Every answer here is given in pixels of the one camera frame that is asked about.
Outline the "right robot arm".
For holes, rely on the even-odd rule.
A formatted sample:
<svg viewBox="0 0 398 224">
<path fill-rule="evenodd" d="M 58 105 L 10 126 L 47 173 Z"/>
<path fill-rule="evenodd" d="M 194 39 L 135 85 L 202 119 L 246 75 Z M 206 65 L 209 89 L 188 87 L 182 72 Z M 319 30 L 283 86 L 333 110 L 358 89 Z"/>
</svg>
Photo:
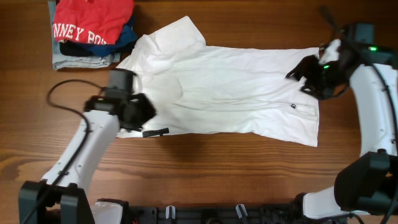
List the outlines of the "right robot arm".
<svg viewBox="0 0 398 224">
<path fill-rule="evenodd" d="M 286 223 L 345 223 L 361 215 L 397 214 L 397 57 L 376 45 L 374 26 L 357 22 L 334 29 L 320 56 L 304 57 L 287 78 L 305 80 L 301 91 L 318 100 L 352 89 L 361 130 L 359 158 L 333 186 L 296 196 L 281 219 Z"/>
</svg>

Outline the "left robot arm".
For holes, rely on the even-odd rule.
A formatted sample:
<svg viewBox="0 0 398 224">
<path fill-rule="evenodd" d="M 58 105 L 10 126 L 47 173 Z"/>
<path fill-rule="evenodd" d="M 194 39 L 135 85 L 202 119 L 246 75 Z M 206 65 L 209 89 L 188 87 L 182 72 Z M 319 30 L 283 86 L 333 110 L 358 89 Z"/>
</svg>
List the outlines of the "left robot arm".
<svg viewBox="0 0 398 224">
<path fill-rule="evenodd" d="M 109 83 L 84 106 L 80 127 L 56 164 L 38 182 L 26 181 L 19 191 L 20 223 L 130 223 L 127 201 L 101 199 L 90 205 L 87 193 L 105 150 L 120 130 L 143 130 L 155 108 L 134 87 L 139 76 L 115 68 Z"/>
</svg>

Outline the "white t-shirt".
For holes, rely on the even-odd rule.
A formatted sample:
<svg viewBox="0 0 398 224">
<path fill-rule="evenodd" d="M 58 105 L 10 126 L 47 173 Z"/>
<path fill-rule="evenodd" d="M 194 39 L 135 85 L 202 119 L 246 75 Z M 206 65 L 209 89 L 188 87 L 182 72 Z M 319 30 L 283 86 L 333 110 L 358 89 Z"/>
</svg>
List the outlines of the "white t-shirt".
<svg viewBox="0 0 398 224">
<path fill-rule="evenodd" d="M 157 114 L 147 131 L 254 133 L 315 147 L 318 101 L 286 79 L 317 49 L 259 50 L 209 46 L 189 17 L 140 37 L 121 69 L 136 73 Z"/>
</svg>

